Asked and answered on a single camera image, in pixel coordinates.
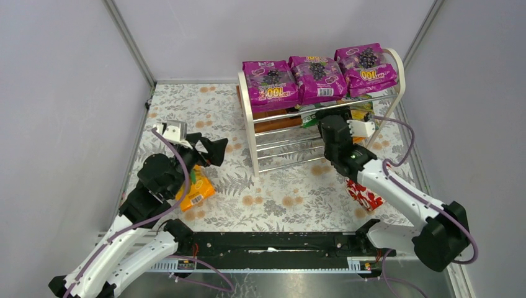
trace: table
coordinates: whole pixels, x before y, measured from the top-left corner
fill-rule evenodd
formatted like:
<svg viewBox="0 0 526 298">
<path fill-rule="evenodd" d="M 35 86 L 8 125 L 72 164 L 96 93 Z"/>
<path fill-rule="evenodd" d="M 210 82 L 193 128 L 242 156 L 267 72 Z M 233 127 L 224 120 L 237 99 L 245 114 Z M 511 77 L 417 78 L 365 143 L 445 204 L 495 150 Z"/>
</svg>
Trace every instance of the table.
<svg viewBox="0 0 526 298">
<path fill-rule="evenodd" d="M 378 101 L 375 112 L 383 115 L 389 106 L 388 101 Z M 325 159 L 262 173 L 255 178 L 235 84 L 157 85 L 127 194 L 135 187 L 136 174 L 148 156 L 172 155 L 150 132 L 154 124 L 170 119 L 187 122 L 189 133 L 202 132 L 211 140 L 226 137 L 229 142 L 223 165 L 204 169 L 216 194 L 187 212 L 174 211 L 158 224 L 180 218 L 199 232 L 354 231 L 370 218 L 409 225 L 408 220 L 387 203 L 366 212 L 351 199 L 344 178 Z M 380 158 L 399 160 L 406 147 L 398 127 L 386 123 L 372 150 Z M 408 164 L 396 172 L 413 182 Z"/>
</svg>

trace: purple package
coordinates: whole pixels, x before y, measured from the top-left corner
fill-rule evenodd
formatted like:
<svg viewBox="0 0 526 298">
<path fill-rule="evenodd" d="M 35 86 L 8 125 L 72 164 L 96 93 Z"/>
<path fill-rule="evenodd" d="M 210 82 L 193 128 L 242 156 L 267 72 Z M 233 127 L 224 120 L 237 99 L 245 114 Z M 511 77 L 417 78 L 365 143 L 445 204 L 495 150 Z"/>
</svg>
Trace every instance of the purple package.
<svg viewBox="0 0 526 298">
<path fill-rule="evenodd" d="M 286 109 L 299 104 L 298 86 L 285 60 L 243 62 L 253 112 Z"/>
<path fill-rule="evenodd" d="M 359 95 L 370 93 L 370 92 L 382 91 L 394 85 L 396 85 L 396 80 L 392 79 L 391 81 L 382 82 L 380 84 L 376 84 L 372 86 L 349 88 L 349 94 L 351 97 L 357 97 Z"/>
<path fill-rule="evenodd" d="M 344 73 L 349 89 L 363 88 L 395 80 L 393 67 L 383 62 L 379 43 L 336 50 L 334 59 Z"/>
<path fill-rule="evenodd" d="M 288 65 L 298 83 L 301 105 L 336 101 L 347 94 L 338 64 L 330 58 L 291 56 Z"/>
</svg>

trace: yellow package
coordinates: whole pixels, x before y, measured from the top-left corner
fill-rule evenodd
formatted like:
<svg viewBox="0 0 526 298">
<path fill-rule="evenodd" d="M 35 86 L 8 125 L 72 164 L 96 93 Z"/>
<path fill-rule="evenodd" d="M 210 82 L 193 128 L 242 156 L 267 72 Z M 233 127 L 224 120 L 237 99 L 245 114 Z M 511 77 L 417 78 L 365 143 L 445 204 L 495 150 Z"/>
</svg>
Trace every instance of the yellow package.
<svg viewBox="0 0 526 298">
<path fill-rule="evenodd" d="M 195 176 L 192 177 L 191 185 L 190 185 L 190 191 L 184 198 L 184 200 L 180 204 L 180 208 L 183 212 L 186 210 L 192 208 L 194 205 L 197 205 L 199 202 L 203 201 L 204 199 L 214 195 L 215 190 L 208 180 L 202 173 L 201 173 L 201 167 L 200 166 L 194 166 L 193 170 Z M 183 187 L 179 190 L 179 192 L 176 195 L 176 200 L 179 200 L 182 196 L 182 192 L 184 189 Z"/>
</svg>

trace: white wall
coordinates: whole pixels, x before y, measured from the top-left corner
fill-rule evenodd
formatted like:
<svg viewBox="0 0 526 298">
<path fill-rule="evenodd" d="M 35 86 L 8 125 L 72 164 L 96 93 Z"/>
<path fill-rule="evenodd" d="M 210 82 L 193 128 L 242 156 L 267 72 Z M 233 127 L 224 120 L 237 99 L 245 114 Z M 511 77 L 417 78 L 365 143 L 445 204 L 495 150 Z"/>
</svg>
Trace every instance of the white wall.
<svg viewBox="0 0 526 298">
<path fill-rule="evenodd" d="M 147 96 L 102 1 L 0 2 L 0 296 L 52 297 L 91 251 Z"/>
<path fill-rule="evenodd" d="M 446 1 L 404 106 L 434 195 L 466 207 L 477 298 L 524 297 L 526 2 Z"/>
<path fill-rule="evenodd" d="M 117 0 L 156 79 L 235 79 L 242 61 L 334 56 L 379 42 L 404 55 L 433 0 Z"/>
</svg>

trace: snack bag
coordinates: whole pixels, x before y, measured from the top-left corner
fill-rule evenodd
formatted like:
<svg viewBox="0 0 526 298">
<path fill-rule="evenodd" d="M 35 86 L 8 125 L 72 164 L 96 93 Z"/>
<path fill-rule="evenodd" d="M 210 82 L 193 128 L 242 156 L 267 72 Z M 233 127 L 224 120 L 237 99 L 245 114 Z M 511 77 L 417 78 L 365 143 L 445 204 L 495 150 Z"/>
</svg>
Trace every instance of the snack bag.
<svg viewBox="0 0 526 298">
<path fill-rule="evenodd" d="M 176 194 L 176 201 L 179 200 L 182 196 L 184 190 L 183 187 Z M 215 190 L 202 172 L 200 166 L 194 166 L 192 170 L 192 183 L 190 185 L 190 191 L 180 204 L 180 208 L 183 212 L 192 208 L 194 205 L 197 205 L 202 200 L 212 196 L 215 193 Z"/>
<path fill-rule="evenodd" d="M 373 211 L 383 204 L 384 200 L 365 186 L 355 183 L 350 179 L 345 179 L 345 181 L 347 183 L 347 192 L 355 201 L 358 201 L 363 208 L 367 209 L 367 211 Z"/>
<path fill-rule="evenodd" d="M 288 65 L 298 83 L 301 105 L 336 101 L 347 94 L 338 64 L 330 58 L 291 56 Z"/>
<path fill-rule="evenodd" d="M 282 61 L 246 61 L 243 72 L 254 113 L 293 107 L 299 103 L 298 86 Z"/>
<path fill-rule="evenodd" d="M 340 48 L 334 59 L 344 73 L 351 96 L 380 91 L 396 84 L 397 74 L 383 61 L 379 43 Z"/>
</svg>

